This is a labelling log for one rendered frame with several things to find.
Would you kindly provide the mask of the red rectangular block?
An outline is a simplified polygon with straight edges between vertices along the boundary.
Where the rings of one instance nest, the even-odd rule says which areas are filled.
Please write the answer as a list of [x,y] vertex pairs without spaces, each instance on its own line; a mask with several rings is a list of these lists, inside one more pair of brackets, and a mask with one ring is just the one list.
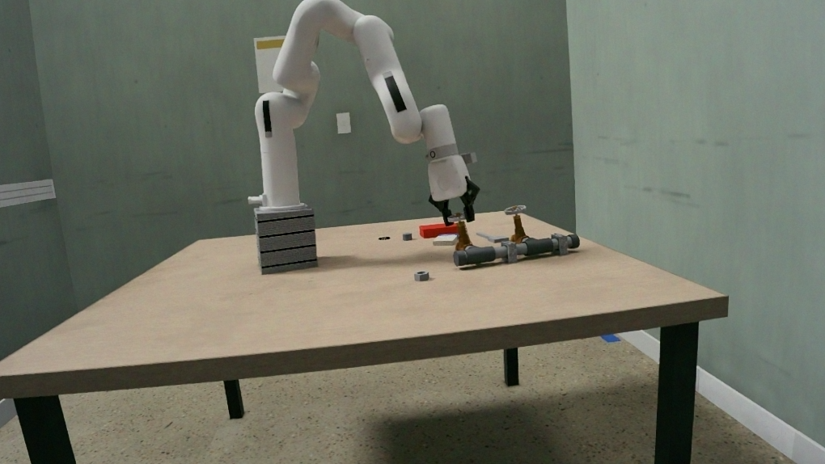
[[440,234],[458,234],[457,225],[454,223],[452,226],[445,226],[443,224],[435,224],[435,225],[427,225],[427,226],[419,226],[420,228],[420,236],[422,238],[437,238]]

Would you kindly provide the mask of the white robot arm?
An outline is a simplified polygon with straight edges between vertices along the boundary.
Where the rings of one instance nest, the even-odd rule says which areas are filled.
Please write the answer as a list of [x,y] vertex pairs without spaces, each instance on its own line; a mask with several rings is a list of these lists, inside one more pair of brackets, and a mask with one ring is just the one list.
[[319,88],[320,73],[312,59],[322,30],[357,44],[395,140],[408,144],[424,138],[429,161],[459,154],[446,106],[417,110],[393,48],[393,32],[386,23],[376,16],[362,15],[340,0],[304,0],[294,12],[273,69],[273,80],[284,88],[284,94],[269,92],[256,103],[264,193],[248,197],[248,203],[260,203],[260,211],[306,208],[299,200],[293,129],[306,120]]

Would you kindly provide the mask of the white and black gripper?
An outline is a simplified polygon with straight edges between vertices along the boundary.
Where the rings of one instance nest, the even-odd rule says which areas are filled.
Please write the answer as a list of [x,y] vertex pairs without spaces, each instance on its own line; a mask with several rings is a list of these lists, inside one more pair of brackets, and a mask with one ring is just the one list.
[[470,180],[468,169],[461,156],[456,154],[430,161],[428,176],[431,191],[428,202],[434,205],[439,212],[442,212],[446,227],[454,224],[454,222],[448,222],[447,220],[451,216],[451,210],[448,210],[449,199],[451,198],[460,197],[465,205],[463,210],[467,222],[474,221],[472,205],[480,188]]

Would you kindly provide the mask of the grey pipe manifold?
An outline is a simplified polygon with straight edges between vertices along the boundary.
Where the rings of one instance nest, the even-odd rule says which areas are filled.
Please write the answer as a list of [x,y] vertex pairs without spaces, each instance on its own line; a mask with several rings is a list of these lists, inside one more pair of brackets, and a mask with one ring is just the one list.
[[[522,209],[521,209],[522,208]],[[479,264],[500,259],[508,264],[517,263],[517,255],[538,255],[543,253],[554,253],[556,255],[568,255],[568,248],[578,248],[580,239],[576,234],[551,234],[551,238],[530,238],[526,235],[521,217],[518,213],[527,211],[526,206],[513,206],[505,209],[505,215],[514,215],[515,234],[511,235],[510,241],[504,240],[500,247],[477,247],[473,246],[466,234],[464,223],[465,213],[456,213],[447,218],[448,222],[456,222],[459,232],[459,242],[456,243],[453,259],[455,266],[469,264]],[[462,224],[460,224],[462,223]]]

